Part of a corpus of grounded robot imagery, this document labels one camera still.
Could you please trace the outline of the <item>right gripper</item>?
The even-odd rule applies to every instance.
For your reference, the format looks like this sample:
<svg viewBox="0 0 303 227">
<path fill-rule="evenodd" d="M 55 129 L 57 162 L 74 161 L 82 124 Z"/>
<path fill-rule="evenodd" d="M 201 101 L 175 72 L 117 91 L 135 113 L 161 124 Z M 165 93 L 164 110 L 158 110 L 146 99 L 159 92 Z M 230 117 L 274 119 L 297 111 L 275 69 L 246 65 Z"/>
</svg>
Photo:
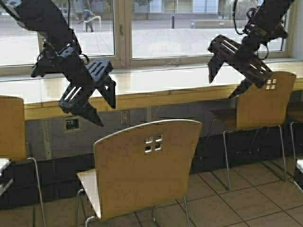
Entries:
<svg viewBox="0 0 303 227">
<path fill-rule="evenodd" d="M 238 43 L 224 35 L 215 37 L 208 47 L 208 51 L 213 54 L 208 62 L 209 83 L 213 82 L 223 64 L 227 63 L 245 76 L 245 79 L 230 94 L 230 99 L 246 92 L 252 84 L 262 87 L 270 79 L 272 73 L 272 70 L 256 53 L 262 45 L 262 38 L 256 34 L 249 34 L 241 43 Z"/>
</svg>

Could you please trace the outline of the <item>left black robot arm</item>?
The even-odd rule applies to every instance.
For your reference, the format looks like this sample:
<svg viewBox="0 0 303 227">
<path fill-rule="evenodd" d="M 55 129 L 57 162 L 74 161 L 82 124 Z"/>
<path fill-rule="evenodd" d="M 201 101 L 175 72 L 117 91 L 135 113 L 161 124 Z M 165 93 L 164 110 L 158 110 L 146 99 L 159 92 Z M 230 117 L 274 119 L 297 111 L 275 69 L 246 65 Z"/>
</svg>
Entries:
<svg viewBox="0 0 303 227">
<path fill-rule="evenodd" d="M 2 0 L 0 5 L 21 28 L 35 31 L 44 39 L 43 50 L 32 67 L 31 77 L 63 74 L 69 85 L 58 101 L 61 110 L 103 126 L 89 98 L 97 90 L 111 108 L 116 108 L 116 82 L 110 77 L 111 61 L 81 58 L 77 36 L 53 1 Z"/>
</svg>

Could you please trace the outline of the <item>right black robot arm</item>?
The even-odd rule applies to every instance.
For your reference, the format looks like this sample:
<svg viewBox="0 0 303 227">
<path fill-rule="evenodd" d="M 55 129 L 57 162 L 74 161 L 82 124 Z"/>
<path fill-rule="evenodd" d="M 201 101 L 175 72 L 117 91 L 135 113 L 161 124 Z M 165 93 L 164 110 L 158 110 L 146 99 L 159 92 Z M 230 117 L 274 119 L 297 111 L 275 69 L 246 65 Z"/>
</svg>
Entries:
<svg viewBox="0 0 303 227">
<path fill-rule="evenodd" d="M 252 85 L 264 87 L 271 80 L 273 71 L 259 57 L 258 50 L 275 39 L 288 37 L 283 17 L 292 4 L 292 0 L 265 0 L 256 8 L 249 8 L 241 43 L 224 35 L 216 36 L 208 46 L 208 51 L 213 54 L 207 64 L 209 83 L 213 82 L 223 64 L 227 63 L 245 77 L 230 94 L 230 98 L 245 93 Z"/>
</svg>

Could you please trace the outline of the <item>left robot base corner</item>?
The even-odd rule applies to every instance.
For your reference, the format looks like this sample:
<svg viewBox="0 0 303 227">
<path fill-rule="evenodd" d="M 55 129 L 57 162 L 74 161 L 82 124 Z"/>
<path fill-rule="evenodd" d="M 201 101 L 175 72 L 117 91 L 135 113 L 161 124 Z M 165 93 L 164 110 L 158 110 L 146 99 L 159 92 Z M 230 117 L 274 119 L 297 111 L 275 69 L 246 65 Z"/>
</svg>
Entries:
<svg viewBox="0 0 303 227">
<path fill-rule="evenodd" d="M 0 196 L 7 191 L 13 183 L 13 178 L 10 176 L 9 170 L 11 167 L 11 160 L 8 158 L 0 159 Z"/>
</svg>

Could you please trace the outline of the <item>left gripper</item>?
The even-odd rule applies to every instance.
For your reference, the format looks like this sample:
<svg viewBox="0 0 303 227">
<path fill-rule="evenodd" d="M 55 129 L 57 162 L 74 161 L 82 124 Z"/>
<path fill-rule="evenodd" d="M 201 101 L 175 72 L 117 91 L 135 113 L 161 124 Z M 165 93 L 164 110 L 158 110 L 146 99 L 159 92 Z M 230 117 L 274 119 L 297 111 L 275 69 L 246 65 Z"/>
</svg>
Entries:
<svg viewBox="0 0 303 227">
<path fill-rule="evenodd" d="M 38 60 L 45 55 L 55 58 L 56 53 L 44 52 Z M 95 125 L 103 127 L 104 124 L 97 110 L 91 106 L 88 99 L 97 90 L 112 109 L 116 109 L 116 82 L 111 79 L 110 72 L 113 65 L 110 60 L 93 60 L 88 64 L 76 52 L 62 52 L 60 56 L 66 57 L 65 73 L 69 85 L 58 102 L 58 106 L 66 114 L 82 114 L 82 117 Z"/>
</svg>

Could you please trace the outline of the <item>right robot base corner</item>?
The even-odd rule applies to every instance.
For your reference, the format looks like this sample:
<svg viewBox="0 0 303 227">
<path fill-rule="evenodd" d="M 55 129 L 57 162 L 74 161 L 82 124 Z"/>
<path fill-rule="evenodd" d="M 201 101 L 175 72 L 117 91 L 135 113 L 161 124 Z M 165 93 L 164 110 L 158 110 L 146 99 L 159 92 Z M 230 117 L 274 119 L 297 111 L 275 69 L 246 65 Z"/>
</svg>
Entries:
<svg viewBox="0 0 303 227">
<path fill-rule="evenodd" d="M 295 163 L 294 182 L 303 189 L 303 160 L 297 159 Z"/>
</svg>

